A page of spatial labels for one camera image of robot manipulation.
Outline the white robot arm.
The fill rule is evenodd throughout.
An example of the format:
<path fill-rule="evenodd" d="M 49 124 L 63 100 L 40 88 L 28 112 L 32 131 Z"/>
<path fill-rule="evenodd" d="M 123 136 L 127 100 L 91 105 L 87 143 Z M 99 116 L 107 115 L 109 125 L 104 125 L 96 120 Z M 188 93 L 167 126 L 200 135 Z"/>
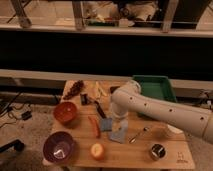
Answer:
<path fill-rule="evenodd" d="M 211 110 L 144 96 L 135 80 L 126 82 L 112 93 L 111 109 L 116 117 L 123 117 L 127 111 L 142 113 L 213 144 Z"/>

